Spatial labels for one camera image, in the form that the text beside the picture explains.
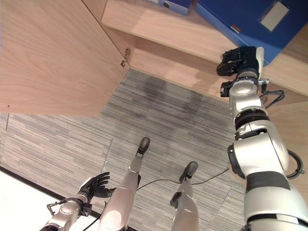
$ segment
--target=white label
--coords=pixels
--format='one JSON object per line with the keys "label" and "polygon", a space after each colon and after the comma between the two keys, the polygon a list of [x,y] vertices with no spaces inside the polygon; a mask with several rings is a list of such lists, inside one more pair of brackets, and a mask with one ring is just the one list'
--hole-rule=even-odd
{"label": "white label", "polygon": [[147,1],[151,1],[151,2],[158,4],[158,0],[147,0]]}
{"label": "white label", "polygon": [[261,20],[261,24],[270,31],[273,31],[273,29],[277,26],[277,24],[283,19],[283,17],[288,12],[289,9],[278,1],[271,8],[271,10],[265,15],[265,17]]}

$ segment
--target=white wall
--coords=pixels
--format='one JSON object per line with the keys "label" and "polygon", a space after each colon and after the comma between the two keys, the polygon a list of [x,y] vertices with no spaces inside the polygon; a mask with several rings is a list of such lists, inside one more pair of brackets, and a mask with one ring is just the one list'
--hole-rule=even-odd
{"label": "white wall", "polygon": [[[51,218],[46,205],[57,201],[0,171],[0,229],[39,231]],[[81,216],[70,231],[82,231],[95,220]],[[99,221],[87,231],[97,231]]]}

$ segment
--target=striped carpet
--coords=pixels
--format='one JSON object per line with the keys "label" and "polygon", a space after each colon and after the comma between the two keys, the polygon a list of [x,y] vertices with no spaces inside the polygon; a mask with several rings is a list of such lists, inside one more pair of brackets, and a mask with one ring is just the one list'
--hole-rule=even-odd
{"label": "striped carpet", "polygon": [[[234,128],[228,105],[163,80],[130,70],[99,117],[0,114],[0,165],[63,196],[88,177],[111,172],[110,187],[122,180],[142,137],[151,144],[141,185],[177,180],[190,161],[194,182],[229,166]],[[175,211],[169,200],[178,185],[156,182],[137,192],[129,225],[168,231]],[[194,186],[200,230],[240,230],[245,186],[230,171]],[[95,199],[101,211],[103,200]]]}

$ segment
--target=cabinet door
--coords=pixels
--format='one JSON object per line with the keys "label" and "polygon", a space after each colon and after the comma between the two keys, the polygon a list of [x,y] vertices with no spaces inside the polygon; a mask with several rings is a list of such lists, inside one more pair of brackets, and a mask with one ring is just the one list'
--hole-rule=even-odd
{"label": "cabinet door", "polygon": [[81,0],[1,1],[0,111],[95,116],[129,69]]}

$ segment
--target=cabinet hinge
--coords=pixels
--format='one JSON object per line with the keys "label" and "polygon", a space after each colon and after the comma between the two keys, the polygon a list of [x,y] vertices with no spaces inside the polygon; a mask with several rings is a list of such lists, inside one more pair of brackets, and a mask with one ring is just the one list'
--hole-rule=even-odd
{"label": "cabinet hinge", "polygon": [[125,66],[125,64],[126,64],[126,62],[127,62],[127,60],[128,60],[128,58],[129,58],[129,55],[130,55],[130,48],[126,48],[125,49],[125,56],[124,56],[124,59],[121,61],[121,66],[122,67],[124,67]]}

